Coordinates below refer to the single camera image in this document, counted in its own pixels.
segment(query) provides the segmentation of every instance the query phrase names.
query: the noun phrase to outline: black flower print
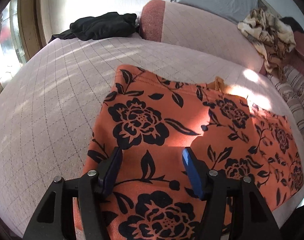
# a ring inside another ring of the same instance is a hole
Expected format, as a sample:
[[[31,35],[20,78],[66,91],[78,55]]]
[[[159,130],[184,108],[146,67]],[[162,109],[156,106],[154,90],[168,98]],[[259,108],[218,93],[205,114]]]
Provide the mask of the black flower print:
[[[128,240],[134,239],[192,239],[199,222],[190,203],[173,203],[163,191],[141,194],[130,215],[119,225],[119,233]]]
[[[222,114],[231,119],[236,127],[246,128],[246,121],[249,119],[249,116],[243,110],[237,108],[233,101],[224,98],[223,100],[216,100],[216,103],[220,107]]]
[[[303,186],[303,172],[301,167],[295,166],[293,169],[294,188],[299,191]]]
[[[224,167],[228,178],[241,179],[244,176],[249,176],[254,180],[253,174],[250,173],[248,160],[241,158],[238,161],[236,159],[228,158]]]
[[[279,129],[278,127],[275,128],[275,137],[279,142],[280,150],[285,154],[286,150],[289,149],[289,141],[287,135],[283,129]]]
[[[142,138],[148,144],[161,146],[169,137],[169,130],[161,122],[161,113],[146,107],[145,102],[137,98],[127,101],[126,105],[115,104],[108,108],[108,112],[118,122],[113,129],[113,136],[123,150],[139,145]]]

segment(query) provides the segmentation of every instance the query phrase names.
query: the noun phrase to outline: black garment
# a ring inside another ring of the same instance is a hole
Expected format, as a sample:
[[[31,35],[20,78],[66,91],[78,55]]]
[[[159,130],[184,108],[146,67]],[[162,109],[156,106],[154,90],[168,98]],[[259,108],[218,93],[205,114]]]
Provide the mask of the black garment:
[[[283,17],[280,19],[284,24],[290,25],[293,32],[300,32],[304,34],[301,25],[293,17]]]
[[[82,41],[101,40],[111,37],[127,37],[135,33],[135,13],[119,15],[109,12],[99,17],[85,17],[70,24],[70,29],[61,34],[52,35],[49,43],[59,38],[61,40],[78,38]]]

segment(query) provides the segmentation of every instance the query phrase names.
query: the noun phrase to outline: bed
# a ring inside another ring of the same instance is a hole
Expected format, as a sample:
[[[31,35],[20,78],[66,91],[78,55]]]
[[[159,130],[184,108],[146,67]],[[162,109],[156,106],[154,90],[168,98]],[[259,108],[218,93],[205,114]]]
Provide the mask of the bed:
[[[169,80],[212,82],[215,76],[276,114],[287,115],[304,172],[304,142],[271,82],[211,54],[141,38],[56,39],[39,51],[0,95],[0,217],[22,236],[54,176],[78,177],[94,118],[114,83],[115,69],[131,64]],[[273,211],[281,226],[304,197]]]

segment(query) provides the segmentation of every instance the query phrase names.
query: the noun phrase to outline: orange floral fabric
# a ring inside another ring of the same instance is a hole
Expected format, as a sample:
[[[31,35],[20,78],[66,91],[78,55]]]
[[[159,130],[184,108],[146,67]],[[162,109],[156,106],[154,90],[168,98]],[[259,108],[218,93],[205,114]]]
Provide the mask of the orange floral fabric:
[[[194,195],[182,163],[190,146],[209,168],[227,177],[250,176],[271,210],[303,185],[296,144],[285,116],[207,84],[171,82],[121,65],[105,98],[84,173],[115,146],[123,163],[113,193],[101,203],[111,239],[191,239],[205,202]],[[229,231],[227,198],[223,233]],[[81,228],[75,207],[76,225]]]

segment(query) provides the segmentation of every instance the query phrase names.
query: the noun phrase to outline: metal pin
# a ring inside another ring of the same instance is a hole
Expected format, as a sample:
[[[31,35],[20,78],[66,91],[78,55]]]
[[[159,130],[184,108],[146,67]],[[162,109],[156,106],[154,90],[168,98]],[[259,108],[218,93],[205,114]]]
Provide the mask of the metal pin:
[[[210,170],[209,174],[210,174],[210,176],[215,177],[216,175],[218,175],[218,172],[216,170]]]
[[[61,180],[62,180],[62,177],[61,177],[60,175],[55,176],[54,179],[53,179],[53,181],[54,181],[55,183],[59,183],[59,182],[61,182]]]
[[[250,183],[251,182],[251,178],[248,176],[243,177],[243,181],[246,183]]]
[[[96,175],[96,170],[90,170],[88,171],[88,175],[91,176],[95,176]]]

